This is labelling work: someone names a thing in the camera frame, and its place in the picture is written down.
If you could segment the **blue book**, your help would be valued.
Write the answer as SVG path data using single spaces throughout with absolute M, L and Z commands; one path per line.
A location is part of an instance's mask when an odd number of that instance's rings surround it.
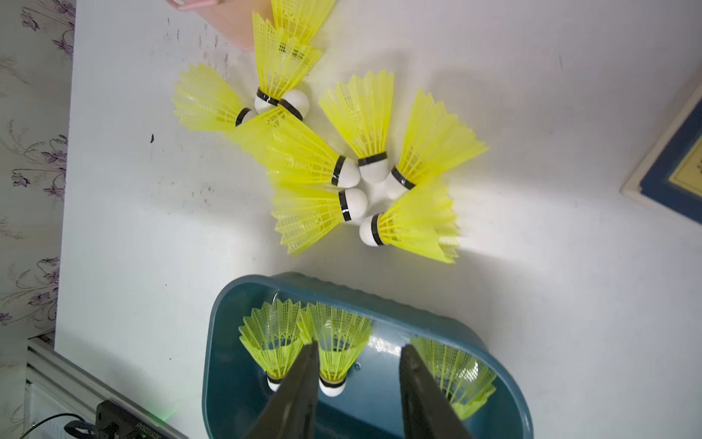
M 701 223 L 701 88 L 642 159 L 621 193 Z

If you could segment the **yellow shuttlecock five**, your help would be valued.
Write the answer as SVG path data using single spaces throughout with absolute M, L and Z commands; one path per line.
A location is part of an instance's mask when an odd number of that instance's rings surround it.
M 190 64 L 171 99 L 179 124 L 190 131 L 228 132 L 252 120 L 252 108 L 212 67 Z

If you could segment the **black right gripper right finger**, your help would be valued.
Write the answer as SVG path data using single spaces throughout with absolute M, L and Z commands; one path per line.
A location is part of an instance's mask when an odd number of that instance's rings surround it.
M 413 345 L 402 348 L 399 371 L 406 438 L 473 438 Z

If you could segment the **yellow shuttlecock twelve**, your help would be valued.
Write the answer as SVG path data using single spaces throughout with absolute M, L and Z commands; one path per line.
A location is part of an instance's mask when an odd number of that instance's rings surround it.
M 384 212 L 364 219 L 359 237 L 370 247 L 393 246 L 441 263 L 458 257 L 458 215 L 442 181 L 426 182 Z

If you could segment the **yellow shuttlecock nine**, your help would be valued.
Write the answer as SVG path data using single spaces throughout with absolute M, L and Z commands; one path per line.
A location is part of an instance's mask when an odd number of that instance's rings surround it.
M 369 201 L 358 188 L 320 190 L 281 185 L 273 188 L 272 205 L 281 245 L 287 254 L 299 255 L 339 224 L 361 219 Z

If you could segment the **yellow shuttlecock four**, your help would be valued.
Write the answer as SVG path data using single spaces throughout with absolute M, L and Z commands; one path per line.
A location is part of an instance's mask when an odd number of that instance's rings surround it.
M 380 184 L 389 175 L 387 139 L 395 74 L 370 71 L 323 93 L 318 103 L 358 158 L 362 179 Z

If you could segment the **yellow shuttlecock one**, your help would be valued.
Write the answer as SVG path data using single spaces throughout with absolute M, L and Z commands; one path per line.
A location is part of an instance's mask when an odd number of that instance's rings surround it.
M 272 0 L 275 36 L 309 45 L 335 4 L 335 0 Z

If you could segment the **aluminium front rail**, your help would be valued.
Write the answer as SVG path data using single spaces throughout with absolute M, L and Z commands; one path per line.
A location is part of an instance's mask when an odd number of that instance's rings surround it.
M 40 421 L 58 413 L 74 413 L 87 421 L 94 421 L 101 402 L 112 401 L 154 428 L 175 438 L 184 435 L 124 395 L 95 379 L 70 361 L 57 354 L 53 336 L 31 338 L 27 342 L 27 369 L 24 427 L 29 429 Z

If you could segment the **teal plastic storage box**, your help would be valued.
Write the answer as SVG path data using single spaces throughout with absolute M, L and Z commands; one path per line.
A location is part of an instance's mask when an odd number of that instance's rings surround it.
M 475 438 L 531 438 L 534 426 L 517 382 L 462 322 L 294 272 L 247 275 L 230 282 L 212 307 L 202 413 L 211 438 L 243 438 L 272 399 L 265 372 L 239 340 L 244 318 L 274 300 L 326 303 L 370 318 L 369 343 L 340 395 L 318 395 L 317 438 L 402 438 L 400 353 L 412 338 L 461 349 L 495 373 L 495 393 L 464 421 Z

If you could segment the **yellow shuttlecock six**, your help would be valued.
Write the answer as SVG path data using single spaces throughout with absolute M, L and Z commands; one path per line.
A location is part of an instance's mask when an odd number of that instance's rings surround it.
M 239 327 L 239 341 L 265 371 L 266 382 L 275 393 L 294 365 L 302 348 L 310 342 L 303 325 L 303 305 L 275 299 L 252 309 Z

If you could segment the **yellow shuttlecock three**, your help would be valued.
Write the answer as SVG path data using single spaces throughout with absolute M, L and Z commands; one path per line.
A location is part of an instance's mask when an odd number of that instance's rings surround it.
M 289 91 L 274 108 L 225 132 L 226 137 L 264 166 L 274 183 L 354 188 L 358 164 L 336 152 L 305 124 L 305 97 Z

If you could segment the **yellow shuttlecock seven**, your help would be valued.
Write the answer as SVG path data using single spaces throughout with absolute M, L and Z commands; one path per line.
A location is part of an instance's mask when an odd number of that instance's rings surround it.
M 461 421 L 477 413 L 497 390 L 497 375 L 473 355 L 429 338 L 412 338 L 411 345 Z

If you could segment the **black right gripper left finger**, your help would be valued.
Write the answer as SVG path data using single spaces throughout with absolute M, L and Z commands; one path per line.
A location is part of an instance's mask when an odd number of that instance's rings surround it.
M 314 438 L 319 347 L 305 345 L 245 438 Z

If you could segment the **yellow shuttlecock eight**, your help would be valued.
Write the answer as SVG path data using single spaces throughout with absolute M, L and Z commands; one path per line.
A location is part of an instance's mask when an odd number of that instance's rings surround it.
M 369 343 L 373 320 L 324 303 L 307 304 L 298 324 L 306 344 L 319 349 L 319 386 L 330 398 L 347 385 L 347 375 Z

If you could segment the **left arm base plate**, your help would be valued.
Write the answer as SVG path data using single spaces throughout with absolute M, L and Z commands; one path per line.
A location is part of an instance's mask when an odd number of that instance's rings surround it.
M 176 439 L 186 438 L 161 424 L 153 416 L 133 413 L 120 404 L 104 401 L 97 406 L 95 420 L 70 421 L 64 425 L 69 438 L 80 439 Z

